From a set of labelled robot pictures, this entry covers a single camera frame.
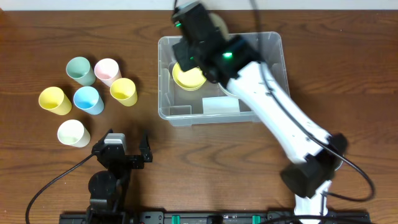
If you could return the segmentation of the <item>yellow bowl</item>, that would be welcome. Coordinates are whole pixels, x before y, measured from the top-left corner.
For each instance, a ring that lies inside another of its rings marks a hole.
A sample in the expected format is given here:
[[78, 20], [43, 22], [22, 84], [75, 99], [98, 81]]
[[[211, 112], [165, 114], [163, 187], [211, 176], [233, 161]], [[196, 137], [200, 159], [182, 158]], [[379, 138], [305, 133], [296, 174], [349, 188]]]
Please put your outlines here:
[[203, 72], [198, 67], [184, 72], [178, 63], [172, 69], [172, 77], [179, 87], [187, 91], [198, 90], [206, 82]]

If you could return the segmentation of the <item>clear plastic storage container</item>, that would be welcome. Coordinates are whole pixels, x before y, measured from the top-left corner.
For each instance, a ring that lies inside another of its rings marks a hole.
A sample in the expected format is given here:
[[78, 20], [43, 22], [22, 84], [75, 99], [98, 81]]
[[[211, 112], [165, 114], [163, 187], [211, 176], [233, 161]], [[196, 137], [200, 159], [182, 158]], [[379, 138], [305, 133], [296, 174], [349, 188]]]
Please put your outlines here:
[[[165, 36], [158, 41], [158, 114], [172, 126], [193, 124], [258, 122], [256, 114], [241, 100], [226, 93], [218, 84], [205, 82], [198, 90], [179, 87], [172, 76], [177, 62], [172, 46], [180, 36]], [[275, 80], [290, 94], [282, 38], [276, 32], [262, 32], [265, 58]]]

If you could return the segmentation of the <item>beige bowl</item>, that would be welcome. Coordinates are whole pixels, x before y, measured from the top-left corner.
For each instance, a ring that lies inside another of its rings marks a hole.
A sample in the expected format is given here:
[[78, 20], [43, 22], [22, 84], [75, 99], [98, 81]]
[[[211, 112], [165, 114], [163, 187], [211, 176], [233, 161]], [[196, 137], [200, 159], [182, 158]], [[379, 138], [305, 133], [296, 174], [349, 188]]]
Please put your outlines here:
[[236, 98], [236, 99], [239, 98], [238, 96], [232, 94], [232, 93], [231, 93], [228, 89], [226, 89], [221, 83], [218, 83], [218, 86], [219, 86], [219, 88], [221, 89], [221, 91], [222, 91], [225, 95], [230, 96], [230, 97], [233, 97], [233, 98]]

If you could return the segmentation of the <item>white bowl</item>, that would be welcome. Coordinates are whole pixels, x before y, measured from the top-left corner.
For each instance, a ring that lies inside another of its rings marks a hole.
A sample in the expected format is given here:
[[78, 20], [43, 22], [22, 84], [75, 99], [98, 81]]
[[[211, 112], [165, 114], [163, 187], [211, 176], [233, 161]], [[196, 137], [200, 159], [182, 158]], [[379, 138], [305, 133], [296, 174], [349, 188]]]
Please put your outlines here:
[[214, 12], [209, 13], [209, 17], [215, 27], [219, 28], [225, 40], [229, 40], [229, 30], [225, 21]]

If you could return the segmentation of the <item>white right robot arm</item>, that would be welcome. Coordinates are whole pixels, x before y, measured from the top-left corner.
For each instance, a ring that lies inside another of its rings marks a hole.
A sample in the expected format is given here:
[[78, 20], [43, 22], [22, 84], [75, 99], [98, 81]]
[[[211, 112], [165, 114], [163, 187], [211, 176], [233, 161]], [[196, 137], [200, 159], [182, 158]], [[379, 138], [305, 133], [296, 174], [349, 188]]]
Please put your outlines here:
[[183, 35], [172, 47], [182, 71], [198, 67], [208, 81], [236, 95], [282, 146], [291, 163], [280, 176], [295, 195], [294, 215], [327, 215], [326, 195], [342, 154], [332, 142], [346, 145], [346, 139], [315, 124], [276, 82], [257, 49], [241, 35], [226, 39], [201, 2], [175, 6], [171, 20]]

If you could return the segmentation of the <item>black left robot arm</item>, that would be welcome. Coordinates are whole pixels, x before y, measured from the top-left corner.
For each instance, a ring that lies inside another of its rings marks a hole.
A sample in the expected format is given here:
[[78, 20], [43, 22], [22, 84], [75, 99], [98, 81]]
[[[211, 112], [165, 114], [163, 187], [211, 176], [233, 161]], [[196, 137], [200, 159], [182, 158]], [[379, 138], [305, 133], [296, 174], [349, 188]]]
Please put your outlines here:
[[132, 223], [134, 213], [124, 209], [124, 201], [131, 179], [131, 171], [143, 169], [152, 162], [147, 133], [139, 143], [140, 154], [126, 154], [126, 137], [110, 129], [92, 148], [91, 152], [105, 168], [95, 173], [88, 183], [90, 206], [87, 223]]

